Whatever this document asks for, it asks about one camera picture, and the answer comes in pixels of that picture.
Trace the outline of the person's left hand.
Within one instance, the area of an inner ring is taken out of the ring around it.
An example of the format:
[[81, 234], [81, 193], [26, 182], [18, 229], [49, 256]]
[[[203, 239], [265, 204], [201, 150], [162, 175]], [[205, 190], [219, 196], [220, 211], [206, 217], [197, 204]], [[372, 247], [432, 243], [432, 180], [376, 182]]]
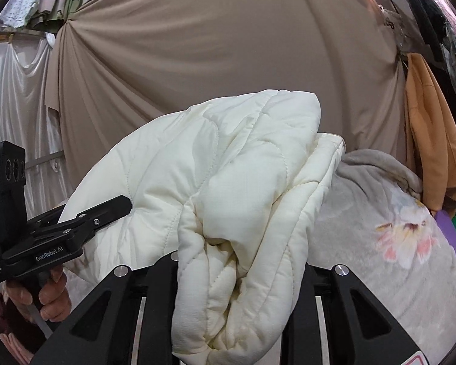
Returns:
[[[49, 273], [48, 281], [38, 293], [38, 299], [43, 305], [40, 315], [44, 321], [62, 322], [71, 313], [71, 299], [66, 289], [67, 278], [62, 265], [52, 268]], [[33, 304], [33, 295], [14, 281], [5, 282], [4, 290], [19, 313], [27, 321], [33, 322], [28, 309]]]

